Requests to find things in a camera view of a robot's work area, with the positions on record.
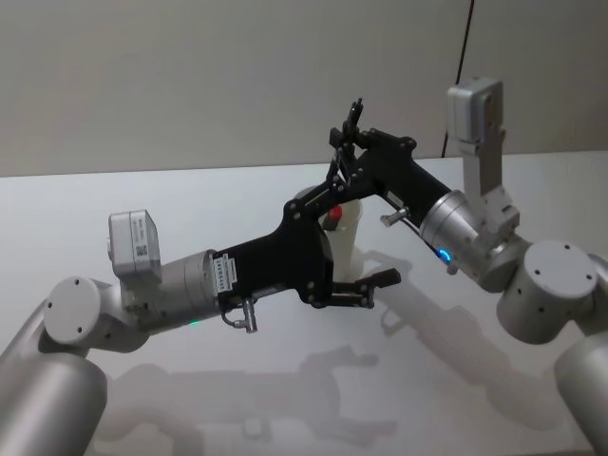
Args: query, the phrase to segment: red cap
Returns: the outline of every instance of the red cap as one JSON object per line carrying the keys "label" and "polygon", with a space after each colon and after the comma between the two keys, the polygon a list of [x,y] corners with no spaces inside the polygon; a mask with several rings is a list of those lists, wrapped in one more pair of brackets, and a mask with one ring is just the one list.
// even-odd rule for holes
{"label": "red cap", "polygon": [[340,220],[342,219],[342,206],[338,205],[330,209],[328,213],[330,219]]}

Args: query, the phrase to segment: black metal bracket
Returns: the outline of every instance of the black metal bracket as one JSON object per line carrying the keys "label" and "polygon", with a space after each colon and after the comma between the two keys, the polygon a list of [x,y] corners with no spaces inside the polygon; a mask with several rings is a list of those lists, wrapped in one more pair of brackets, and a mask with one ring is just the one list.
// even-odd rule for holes
{"label": "black metal bracket", "polygon": [[[353,283],[333,282],[333,257],[318,220],[338,204],[378,195],[393,208],[408,209],[409,221],[422,219],[449,189],[416,164],[416,141],[357,126],[363,105],[353,103],[342,129],[333,128],[332,163],[325,180],[283,207],[283,219],[268,236],[218,251],[234,267],[232,278],[218,290],[222,309],[294,289],[303,302],[326,306],[373,307],[373,291],[400,282],[395,269]],[[355,147],[363,149],[359,157]]]}

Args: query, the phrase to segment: white container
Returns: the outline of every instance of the white container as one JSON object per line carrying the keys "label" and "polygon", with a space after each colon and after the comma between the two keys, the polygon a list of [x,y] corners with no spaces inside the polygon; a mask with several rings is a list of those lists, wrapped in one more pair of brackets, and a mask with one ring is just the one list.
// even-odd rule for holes
{"label": "white container", "polygon": [[[313,188],[306,188],[295,197],[301,198]],[[342,218],[338,222],[336,229],[334,231],[325,231],[332,247],[334,282],[346,282],[350,279],[358,278],[351,277],[352,250],[354,249],[354,240],[357,236],[357,227],[359,226],[363,207],[358,199],[345,202],[344,204],[340,204],[340,206],[342,207]],[[319,219],[321,226],[323,226],[326,216],[327,214]]]}

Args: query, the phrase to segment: blue led light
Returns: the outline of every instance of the blue led light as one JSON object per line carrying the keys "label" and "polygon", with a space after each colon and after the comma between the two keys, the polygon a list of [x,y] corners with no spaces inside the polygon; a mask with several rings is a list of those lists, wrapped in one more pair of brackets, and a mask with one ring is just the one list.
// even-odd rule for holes
{"label": "blue led light", "polygon": [[445,264],[449,264],[452,261],[452,255],[449,254],[449,252],[447,250],[444,249],[439,249],[439,252],[437,252],[439,254],[439,258],[445,263]]}

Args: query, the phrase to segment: robotic arm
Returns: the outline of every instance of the robotic arm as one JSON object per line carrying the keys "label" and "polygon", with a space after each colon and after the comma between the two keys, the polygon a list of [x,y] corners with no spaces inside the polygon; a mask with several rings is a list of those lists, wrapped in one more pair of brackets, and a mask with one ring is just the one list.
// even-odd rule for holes
{"label": "robotic arm", "polygon": [[608,262],[567,242],[531,244],[515,233],[520,214],[502,183],[502,83],[473,79],[447,93],[448,134],[463,157],[464,192],[450,191],[416,165],[410,139],[359,133],[361,109],[360,101],[353,105],[356,115],[343,128],[349,134],[332,131],[343,174],[355,177],[351,145],[366,149],[354,162],[370,159],[377,193],[396,209],[382,221],[403,221],[449,274],[461,270],[482,289],[501,293],[497,315],[515,338],[544,344],[568,321],[577,323],[587,337],[557,361],[558,389],[596,452],[608,454]]}
{"label": "robotic arm", "polygon": [[[257,300],[287,289],[316,308],[372,308],[374,289],[398,283],[399,273],[333,282],[332,251],[318,223],[357,198],[324,182],[288,201],[270,235],[164,265],[146,211],[110,216],[108,254],[119,283],[59,282],[0,357],[0,455],[84,454],[106,403],[106,378],[86,360],[89,349],[132,352],[151,334],[219,315],[254,333]],[[234,309],[243,319],[228,318]]]}
{"label": "robotic arm", "polygon": [[[400,280],[395,270],[353,283],[333,282],[332,253],[318,219],[335,205],[370,195],[405,223],[450,274],[461,270],[481,288],[502,293],[498,317],[516,338],[551,341],[569,320],[589,335],[556,366],[560,393],[599,454],[608,454],[608,263],[573,245],[530,244],[515,230],[519,212],[502,185],[502,84],[477,79],[448,92],[448,131],[464,157],[465,191],[450,190],[411,156],[416,146],[357,124],[354,103],[324,182],[288,201],[266,237],[162,265],[146,211],[109,219],[108,252],[119,284],[86,277],[52,290],[0,356],[0,455],[80,455],[106,402],[104,374],[88,350],[132,352],[150,334],[213,316],[248,333],[255,303],[295,289],[303,302],[373,307],[373,290]],[[355,147],[362,149],[358,155]],[[243,319],[230,320],[232,310]]]}

